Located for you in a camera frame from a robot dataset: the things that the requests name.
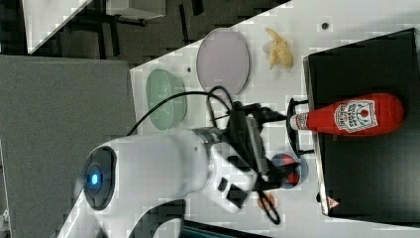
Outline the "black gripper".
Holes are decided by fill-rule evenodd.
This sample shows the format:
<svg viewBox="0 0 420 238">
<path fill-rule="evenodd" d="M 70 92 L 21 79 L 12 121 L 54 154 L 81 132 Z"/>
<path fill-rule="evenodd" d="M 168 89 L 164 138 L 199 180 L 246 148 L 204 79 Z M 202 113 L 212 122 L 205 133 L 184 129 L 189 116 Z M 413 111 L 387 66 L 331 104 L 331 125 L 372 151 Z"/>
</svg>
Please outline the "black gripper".
<svg viewBox="0 0 420 238">
<path fill-rule="evenodd" d="M 263 123 L 284 121 L 287 117 L 259 103 L 243 105 L 235 101 L 228 122 L 229 141 L 245 163 L 263 177 L 263 189 L 281 188 L 281 183 L 298 166 L 298 163 L 281 166 L 267 164 L 263 152 L 261 131 Z"/>
</svg>

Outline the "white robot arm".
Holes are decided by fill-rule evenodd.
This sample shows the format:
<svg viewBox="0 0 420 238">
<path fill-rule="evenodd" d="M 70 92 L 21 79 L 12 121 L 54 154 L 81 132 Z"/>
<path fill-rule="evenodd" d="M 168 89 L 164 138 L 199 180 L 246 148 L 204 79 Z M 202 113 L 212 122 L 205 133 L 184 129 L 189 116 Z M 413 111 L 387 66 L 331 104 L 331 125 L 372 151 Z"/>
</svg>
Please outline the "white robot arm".
<svg viewBox="0 0 420 238">
<path fill-rule="evenodd" d="M 176 129 L 96 147 L 56 238 L 179 238 L 179 231 L 162 228 L 183 221 L 191 193 L 238 213 L 255 192 L 268 219 L 278 224 L 266 193 L 280 187 L 296 165 L 274 166 L 261 132 L 264 124 L 284 118 L 258 104 L 235 102 L 223 129 Z"/>
</svg>

